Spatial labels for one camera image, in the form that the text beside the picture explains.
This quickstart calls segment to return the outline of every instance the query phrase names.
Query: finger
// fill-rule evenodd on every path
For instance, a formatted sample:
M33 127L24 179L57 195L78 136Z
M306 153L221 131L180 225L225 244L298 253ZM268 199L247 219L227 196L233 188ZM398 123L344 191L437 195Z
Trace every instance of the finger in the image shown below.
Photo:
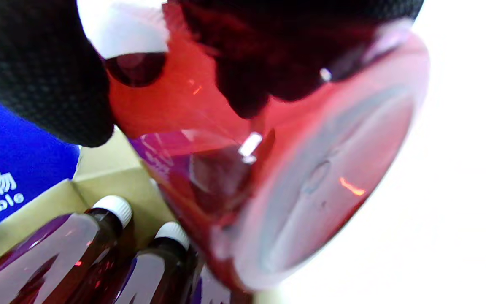
M75 1L0 0L0 103L73 144L110 138L108 77Z

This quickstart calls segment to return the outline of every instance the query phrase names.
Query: white background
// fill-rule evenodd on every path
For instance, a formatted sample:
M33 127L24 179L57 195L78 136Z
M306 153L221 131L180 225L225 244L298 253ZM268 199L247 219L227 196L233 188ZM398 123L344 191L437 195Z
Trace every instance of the white background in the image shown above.
M486 2L427 0L422 116L353 221L277 294L283 304L486 304Z

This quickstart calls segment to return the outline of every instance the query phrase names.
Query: bottle neck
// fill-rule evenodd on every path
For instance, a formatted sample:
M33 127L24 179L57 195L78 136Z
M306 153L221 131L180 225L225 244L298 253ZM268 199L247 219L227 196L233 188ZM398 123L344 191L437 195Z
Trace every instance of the bottle neck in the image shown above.
M147 248L166 250L177 256L181 261L187 260L187 250L178 241L169 237L158 237L149 243Z
M112 229L116 237L123 233L123 224L119 218L112 212L102 208L92 208L86 211L87 214L95 218L99 223L106 223Z

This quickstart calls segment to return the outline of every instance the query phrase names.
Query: bottle cap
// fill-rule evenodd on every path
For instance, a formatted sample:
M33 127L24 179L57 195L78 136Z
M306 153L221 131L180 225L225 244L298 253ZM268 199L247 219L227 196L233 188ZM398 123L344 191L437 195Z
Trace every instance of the bottle cap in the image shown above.
M123 54L168 52L166 0L77 0L87 39L105 59Z
M189 247L191 246L189 237L183 228L176 222L168 222L162 225L157 232L155 239L158 239L159 237L168 237L169 239L176 240L185 248L185 250L189 250Z
M132 209L125 198L116 195L108 195L101 198L100 201L93 205L93 208L102 208L114 213L121 221L123 228L127 227L132 218Z

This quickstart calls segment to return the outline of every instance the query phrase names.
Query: plastic bottle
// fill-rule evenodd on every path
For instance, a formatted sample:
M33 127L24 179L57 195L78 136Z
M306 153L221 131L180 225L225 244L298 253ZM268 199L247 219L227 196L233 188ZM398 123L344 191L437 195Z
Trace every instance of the plastic bottle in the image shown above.
M51 220L0 258L0 304L91 303L131 217L123 198L106 196Z
M101 56L123 56L106 64L120 129L231 289L273 288L327 244L384 177L426 95L428 52L411 19L394 19L404 7L384 22L350 1L81 3Z
M150 245L106 282L98 304L184 304L193 279L185 265L187 250L181 226L164 224Z
M230 290L219 282L207 267L200 273L189 304L251 304L253 296L239 290Z

